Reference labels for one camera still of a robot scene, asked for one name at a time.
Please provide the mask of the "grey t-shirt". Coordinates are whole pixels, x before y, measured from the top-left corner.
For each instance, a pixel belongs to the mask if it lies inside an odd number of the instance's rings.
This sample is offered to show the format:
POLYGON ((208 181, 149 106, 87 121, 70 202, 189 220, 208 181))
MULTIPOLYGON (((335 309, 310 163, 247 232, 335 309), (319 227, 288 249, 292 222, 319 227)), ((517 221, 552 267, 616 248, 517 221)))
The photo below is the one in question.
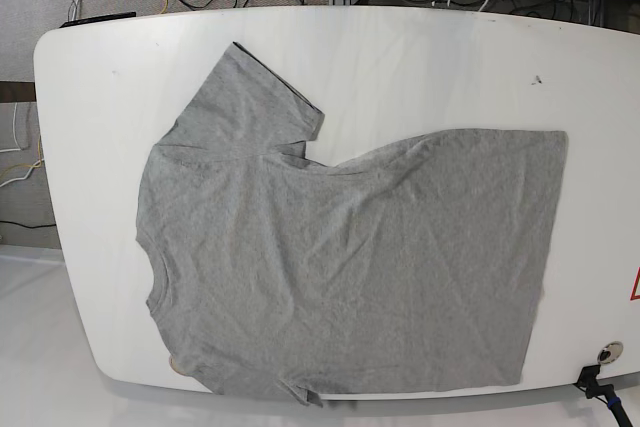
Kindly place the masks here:
POLYGON ((519 383, 566 133, 445 130, 325 166, 322 123, 235 43, 152 147, 136 239, 177 366, 304 405, 519 383))

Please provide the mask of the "beige table grommet left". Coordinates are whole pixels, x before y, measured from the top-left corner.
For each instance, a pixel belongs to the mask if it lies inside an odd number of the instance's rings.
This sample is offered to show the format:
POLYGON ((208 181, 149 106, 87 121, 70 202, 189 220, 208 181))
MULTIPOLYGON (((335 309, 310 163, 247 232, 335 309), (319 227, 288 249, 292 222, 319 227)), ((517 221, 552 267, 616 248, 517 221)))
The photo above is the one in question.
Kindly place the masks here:
POLYGON ((188 374, 184 373, 176 364, 176 362, 174 361, 174 358, 172 356, 169 357, 169 365, 171 367, 171 369, 176 372, 178 375, 181 376, 188 376, 188 374))

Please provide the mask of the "red triangle warning sticker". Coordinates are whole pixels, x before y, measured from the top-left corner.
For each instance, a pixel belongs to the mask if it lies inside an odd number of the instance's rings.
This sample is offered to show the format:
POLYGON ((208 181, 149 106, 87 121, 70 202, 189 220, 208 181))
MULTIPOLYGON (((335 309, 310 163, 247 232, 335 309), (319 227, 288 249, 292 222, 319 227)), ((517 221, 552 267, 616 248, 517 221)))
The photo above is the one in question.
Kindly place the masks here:
POLYGON ((634 280, 633 288, 632 288, 632 291, 631 291, 631 294, 630 294, 630 300, 631 301, 640 299, 639 287, 640 287, 640 269, 636 273, 636 277, 635 277, 635 280, 634 280))

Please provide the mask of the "silver table grommet right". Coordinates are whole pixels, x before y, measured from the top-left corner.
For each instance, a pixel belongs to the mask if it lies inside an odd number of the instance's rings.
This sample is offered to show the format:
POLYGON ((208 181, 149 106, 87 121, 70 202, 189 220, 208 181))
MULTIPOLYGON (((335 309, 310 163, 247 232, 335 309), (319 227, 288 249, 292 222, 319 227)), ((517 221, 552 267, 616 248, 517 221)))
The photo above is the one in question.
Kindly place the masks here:
POLYGON ((607 365, 615 362, 623 353, 624 345, 620 341, 613 341, 603 347, 597 357, 600 365, 607 365))

